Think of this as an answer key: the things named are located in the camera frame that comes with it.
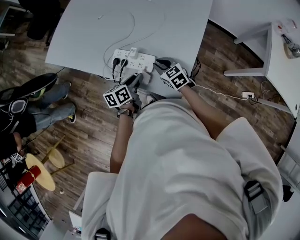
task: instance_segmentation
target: desk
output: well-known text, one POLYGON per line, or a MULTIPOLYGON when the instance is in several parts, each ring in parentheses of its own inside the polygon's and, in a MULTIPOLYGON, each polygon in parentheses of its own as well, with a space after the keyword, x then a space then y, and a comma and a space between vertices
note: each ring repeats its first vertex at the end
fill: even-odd
POLYGON ((259 102, 291 112, 296 118, 300 104, 300 58, 288 59, 283 46, 283 39, 273 29, 272 25, 266 24, 254 31, 241 35, 234 41, 235 44, 247 41, 253 37, 267 34, 266 54, 264 65, 261 68, 248 68, 225 71, 225 76, 266 76, 273 84, 288 108, 265 100, 259 102))
MULTIPOLYGON (((190 73, 211 5, 212 0, 71 0, 56 28, 46 62, 111 78, 108 71, 103 74, 103 54, 132 30, 130 11, 135 18, 134 31, 128 39, 111 47, 106 59, 115 49, 155 32, 166 15, 163 26, 152 36, 123 49, 136 47, 157 58, 172 57, 190 73)), ((180 97, 163 84, 155 70, 151 74, 150 84, 142 88, 168 98, 180 97)))

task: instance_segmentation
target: power strip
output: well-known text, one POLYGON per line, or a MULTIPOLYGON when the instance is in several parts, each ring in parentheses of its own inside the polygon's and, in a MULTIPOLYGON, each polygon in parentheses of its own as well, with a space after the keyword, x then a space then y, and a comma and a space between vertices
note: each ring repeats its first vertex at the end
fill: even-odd
MULTIPOLYGON (((120 62, 123 59, 126 59, 130 51, 127 50, 121 50, 121 49, 116 49, 113 53, 112 57, 112 64, 113 60, 115 58, 119 58, 120 62)), ((126 68, 132 68, 136 70, 144 70, 145 72, 152 72, 153 70, 153 63, 155 62, 155 56, 148 55, 148 54, 143 54, 143 53, 138 53, 137 56, 135 56, 135 59, 129 56, 127 58, 128 64, 126 68)))

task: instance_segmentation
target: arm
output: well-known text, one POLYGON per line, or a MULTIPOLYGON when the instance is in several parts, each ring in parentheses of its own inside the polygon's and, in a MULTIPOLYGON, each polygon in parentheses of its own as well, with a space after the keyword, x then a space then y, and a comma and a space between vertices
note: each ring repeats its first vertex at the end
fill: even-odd
MULTIPOLYGON (((135 110, 132 104, 123 105, 121 108, 131 110, 132 112, 135 110)), ((110 160, 111 173, 119 173, 122 167, 127 151, 128 141, 132 134, 132 124, 133 119, 131 117, 124 114, 120 116, 117 135, 112 147, 110 160)))
POLYGON ((230 123, 226 120, 226 115, 218 109, 210 106, 189 86, 186 85, 182 87, 180 92, 191 105, 196 116, 205 125, 211 138, 216 139, 223 129, 230 123))
POLYGON ((19 152, 22 148, 22 140, 19 133, 0 135, 0 159, 6 159, 9 156, 19 152))

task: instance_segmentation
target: wall outlet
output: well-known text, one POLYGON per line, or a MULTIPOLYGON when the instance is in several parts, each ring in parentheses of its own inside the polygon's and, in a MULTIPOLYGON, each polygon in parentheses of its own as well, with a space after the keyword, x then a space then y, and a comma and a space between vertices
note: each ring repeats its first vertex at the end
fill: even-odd
MULTIPOLYGON (((119 58, 120 61, 122 61, 128 56, 129 52, 130 51, 127 50, 116 49, 112 56, 112 65, 113 65, 113 60, 115 58, 119 58)), ((128 64, 125 68, 144 70, 145 72, 150 73, 153 70, 153 63, 155 62, 155 56, 143 54, 139 52, 138 54, 134 55, 134 57, 129 56, 127 60, 128 60, 128 64)), ((116 66, 116 69, 119 70, 120 67, 121 65, 118 64, 116 66)))
POLYGON ((254 98, 253 92, 242 92, 242 98, 254 98))

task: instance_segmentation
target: wooden floor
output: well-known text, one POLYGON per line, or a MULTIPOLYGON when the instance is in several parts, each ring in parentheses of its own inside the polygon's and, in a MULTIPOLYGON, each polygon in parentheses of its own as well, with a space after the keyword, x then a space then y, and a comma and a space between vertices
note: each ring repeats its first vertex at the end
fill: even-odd
MULTIPOLYGON (((9 48, 4 52, 1 89, 19 86, 37 75, 62 69, 60 66, 45 64, 45 43, 28 39, 26 27, 25 24, 18 29, 17 36, 11 39, 9 48)), ((257 68, 261 64, 242 46, 235 45, 230 36, 210 24, 207 25, 198 58, 202 65, 196 78, 198 84, 233 96, 240 97, 242 91, 253 91, 257 97, 262 97, 260 85, 265 78, 223 76, 224 70, 257 68)), ((54 176, 54 192, 46 191, 38 184, 35 184, 35 188, 49 216, 71 226, 68 211, 82 193, 88 174, 93 171, 109 171, 118 120, 116 111, 107 108, 102 97, 112 87, 112 83, 69 68, 58 75, 60 83, 72 83, 68 99, 59 104, 74 102, 77 106, 77 122, 73 125, 68 120, 55 123, 38 137, 33 147, 40 152, 38 157, 42 159, 46 149, 66 135, 58 148, 67 164, 74 160, 75 165, 54 176)), ((269 82, 264 83, 264 87, 270 90, 265 94, 265 99, 272 98, 277 93, 269 82)), ((251 105, 248 101, 216 95, 208 90, 198 91, 211 105, 225 112, 228 119, 241 116, 247 118, 273 159, 278 158, 281 152, 278 144, 286 143, 293 126, 291 115, 261 104, 251 105)), ((273 101, 279 101, 279 97, 275 97, 273 101)), ((50 163, 46 164, 51 171, 56 170, 50 163)))

